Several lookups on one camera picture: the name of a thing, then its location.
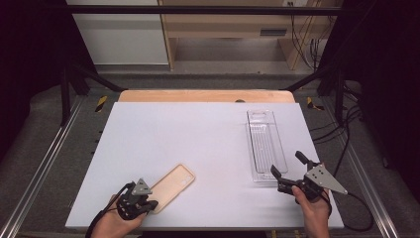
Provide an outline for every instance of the robotic hand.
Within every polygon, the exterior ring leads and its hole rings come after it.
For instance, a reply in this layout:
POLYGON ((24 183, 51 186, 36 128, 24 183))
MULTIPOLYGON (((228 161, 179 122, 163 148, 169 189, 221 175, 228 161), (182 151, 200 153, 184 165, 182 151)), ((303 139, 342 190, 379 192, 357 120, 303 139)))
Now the robotic hand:
POLYGON ((271 166, 271 173, 277 179, 277 190, 293 195, 292 187, 298 186, 306 195, 308 200, 314 200, 322 196, 324 188, 347 194, 348 192, 339 184, 339 182, 319 163, 308 160, 303 153, 297 151, 295 157, 303 165, 307 165, 307 173, 303 179, 290 180, 281 177, 281 173, 275 166, 271 166))
POLYGON ((133 220, 145 212, 155 210, 158 202, 148 201, 149 194, 152 194, 152 191, 141 178, 137 184, 132 182, 126 193, 117 201, 118 214, 124 220, 133 220))

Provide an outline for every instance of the white table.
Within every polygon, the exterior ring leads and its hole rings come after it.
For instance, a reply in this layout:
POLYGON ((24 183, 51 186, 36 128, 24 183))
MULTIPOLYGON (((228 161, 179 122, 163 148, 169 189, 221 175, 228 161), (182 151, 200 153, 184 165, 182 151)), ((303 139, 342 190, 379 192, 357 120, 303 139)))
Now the white table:
MULTIPOLYGON (((252 180, 246 134, 248 110, 274 112, 286 157, 287 179, 303 179, 303 152, 317 162, 297 103, 117 102, 66 222, 86 229, 111 194, 143 178, 150 186, 183 163, 194 183, 159 214, 150 214, 144 230, 240 230, 303 226, 294 197, 276 184, 252 180)), ((331 228, 343 222, 332 199, 331 228)))

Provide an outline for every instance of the white cabinet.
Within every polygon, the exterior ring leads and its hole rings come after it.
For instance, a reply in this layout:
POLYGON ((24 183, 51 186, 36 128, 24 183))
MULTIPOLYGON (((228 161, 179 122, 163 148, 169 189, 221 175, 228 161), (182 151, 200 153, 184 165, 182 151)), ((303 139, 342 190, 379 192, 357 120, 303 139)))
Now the white cabinet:
MULTIPOLYGON (((68 5, 157 5, 156 0, 67 0, 68 5)), ((168 64, 160 15, 74 14, 95 64, 168 64)))

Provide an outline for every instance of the clear plastic container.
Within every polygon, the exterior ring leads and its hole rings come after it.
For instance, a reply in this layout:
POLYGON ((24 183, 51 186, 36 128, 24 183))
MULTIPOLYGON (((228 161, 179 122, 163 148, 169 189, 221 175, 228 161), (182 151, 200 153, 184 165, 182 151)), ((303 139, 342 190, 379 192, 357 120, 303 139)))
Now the clear plastic container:
POLYGON ((276 166, 282 174, 285 174, 287 165, 274 114, 269 110, 251 110, 247 114, 247 135, 253 180, 255 182, 276 182, 270 171, 271 166, 276 166))

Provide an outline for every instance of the human hand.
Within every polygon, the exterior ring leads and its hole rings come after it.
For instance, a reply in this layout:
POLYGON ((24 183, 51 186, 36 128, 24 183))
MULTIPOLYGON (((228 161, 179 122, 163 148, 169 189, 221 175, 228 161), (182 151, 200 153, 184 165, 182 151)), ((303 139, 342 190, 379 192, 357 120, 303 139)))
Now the human hand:
MULTIPOLYGON (((328 189, 322 195, 328 199, 328 189)), ((330 237, 328 231, 328 217, 330 208, 324 199, 309 201, 305 193, 297 186, 292 187, 293 195, 303 211, 305 231, 311 238, 330 237)))
POLYGON ((134 220, 124 220, 117 211, 116 201, 110 206, 109 211, 96 223, 92 238, 123 238, 132 230, 142 225, 146 213, 141 214, 134 220))

